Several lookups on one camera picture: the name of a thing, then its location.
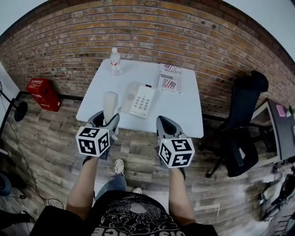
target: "white wall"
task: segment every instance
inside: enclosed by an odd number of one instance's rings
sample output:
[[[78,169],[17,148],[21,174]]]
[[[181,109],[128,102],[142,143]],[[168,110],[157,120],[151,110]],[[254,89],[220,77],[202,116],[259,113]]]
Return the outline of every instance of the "white wall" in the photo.
[[[46,0],[0,0],[0,35],[14,22]]]
[[[295,61],[295,6],[290,0],[224,0],[266,28]]]
[[[2,91],[5,93],[5,95],[9,98],[15,98],[17,94],[19,93],[19,88],[15,85],[15,83],[12,81],[10,76],[7,74],[6,70],[4,69],[3,65],[0,62],[0,81],[2,83]],[[5,99],[5,97],[1,96],[3,100],[3,104],[5,106],[5,109],[8,109],[9,102]],[[5,109],[3,107],[1,98],[0,98],[0,125],[2,124],[2,120],[5,115]]]

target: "red box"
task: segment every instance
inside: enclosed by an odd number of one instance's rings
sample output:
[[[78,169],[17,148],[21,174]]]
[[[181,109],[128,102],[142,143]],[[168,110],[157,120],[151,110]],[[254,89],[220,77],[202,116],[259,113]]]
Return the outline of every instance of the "red box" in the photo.
[[[57,112],[60,100],[47,79],[32,78],[27,91],[33,96],[42,109]]]

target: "desk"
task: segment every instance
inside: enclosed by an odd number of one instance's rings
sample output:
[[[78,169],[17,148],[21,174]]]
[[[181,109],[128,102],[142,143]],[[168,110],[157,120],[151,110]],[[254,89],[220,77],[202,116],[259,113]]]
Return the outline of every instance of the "desk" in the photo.
[[[103,110],[103,97],[107,91],[118,94],[118,110],[122,105],[126,86],[132,81],[151,85],[156,89],[160,64],[121,60],[122,73],[112,74],[109,59],[103,60],[95,74],[77,113],[77,120],[87,122]],[[201,104],[195,72],[183,68],[182,93],[156,90],[147,119],[120,112],[119,128],[156,133],[156,118],[166,116],[177,122],[189,137],[203,137]]]
[[[280,117],[276,105],[278,105],[278,103],[268,99],[253,113],[252,116],[253,119],[267,109],[271,117],[271,124],[273,126],[277,146],[277,156],[267,160],[269,163],[279,162],[295,156],[295,140],[292,131],[292,127],[295,125],[295,120],[293,116]]]

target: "wood plank floor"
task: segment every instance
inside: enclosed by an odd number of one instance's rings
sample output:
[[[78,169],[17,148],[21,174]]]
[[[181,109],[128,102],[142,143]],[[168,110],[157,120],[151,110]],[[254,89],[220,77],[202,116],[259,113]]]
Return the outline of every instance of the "wood plank floor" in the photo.
[[[45,198],[59,199],[66,205],[85,158],[79,154],[75,139],[79,127],[85,125],[76,120],[81,102],[63,100],[59,112],[49,112],[42,110],[29,96],[23,96],[22,100],[29,104],[25,118],[15,122],[12,111],[8,120],[17,134],[40,194]],[[205,121],[205,136],[218,125],[220,122]],[[6,123],[1,146],[16,163],[16,172],[34,185],[12,128]],[[253,168],[234,178],[229,178],[226,168],[221,166],[213,178],[205,178],[205,173],[215,165],[217,158],[209,151],[200,152],[197,149],[199,143],[204,141],[205,138],[193,139],[196,154],[191,166],[186,169],[187,190],[198,222],[213,224],[220,236],[260,236],[268,223],[259,221],[257,199],[265,187],[263,182],[274,179],[272,164]],[[125,162],[128,189],[140,186],[145,194],[158,200],[168,210],[168,170],[159,166],[154,150],[156,146],[155,134],[120,129],[119,140],[113,145],[109,160],[99,161],[95,191],[110,180],[114,162],[121,158]],[[267,159],[269,155],[260,149],[259,154],[262,159]],[[289,166],[281,169],[289,171]],[[0,197],[0,209],[14,213],[26,210],[37,219],[44,202],[31,187],[24,192],[28,196],[25,200]],[[12,192],[12,195],[19,194],[15,189]],[[61,207],[59,202],[53,200],[53,203]],[[4,232],[11,236],[25,236],[32,226],[13,225]]]

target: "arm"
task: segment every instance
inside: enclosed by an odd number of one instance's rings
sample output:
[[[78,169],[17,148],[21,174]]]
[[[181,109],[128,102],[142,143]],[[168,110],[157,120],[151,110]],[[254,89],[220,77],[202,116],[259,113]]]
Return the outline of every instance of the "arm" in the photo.
[[[94,183],[99,158],[93,157],[86,161],[82,167],[79,178],[75,183],[68,202],[66,210],[73,212],[86,220],[93,203]]]
[[[169,214],[181,226],[196,223],[183,174],[178,168],[169,169]]]

